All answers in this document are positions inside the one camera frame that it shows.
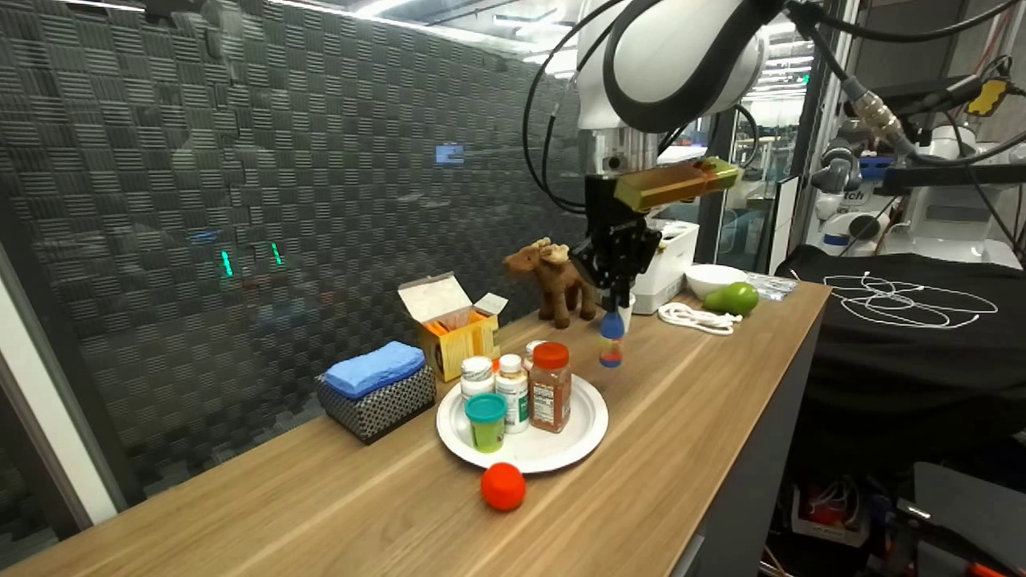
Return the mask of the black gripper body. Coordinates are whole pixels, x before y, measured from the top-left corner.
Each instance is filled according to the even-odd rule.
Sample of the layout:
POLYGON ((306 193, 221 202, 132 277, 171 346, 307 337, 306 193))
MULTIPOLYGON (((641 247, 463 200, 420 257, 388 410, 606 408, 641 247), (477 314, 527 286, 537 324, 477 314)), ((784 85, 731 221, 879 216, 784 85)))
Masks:
POLYGON ((572 252, 576 272, 593 279, 632 284, 652 267, 661 235, 630 206, 617 200, 617 182, 603 177, 583 180, 588 238, 572 252))

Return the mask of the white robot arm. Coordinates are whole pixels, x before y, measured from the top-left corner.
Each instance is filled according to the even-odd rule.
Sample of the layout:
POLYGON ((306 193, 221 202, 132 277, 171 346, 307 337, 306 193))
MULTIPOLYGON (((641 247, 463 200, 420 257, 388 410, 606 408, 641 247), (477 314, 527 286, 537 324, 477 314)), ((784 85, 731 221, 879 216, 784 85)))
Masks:
POLYGON ((786 0, 583 0, 576 42, 576 130, 588 135, 588 241, 572 264, 620 310, 652 267, 661 202, 620 188, 656 175, 656 141, 733 108, 760 80, 764 28, 786 0))

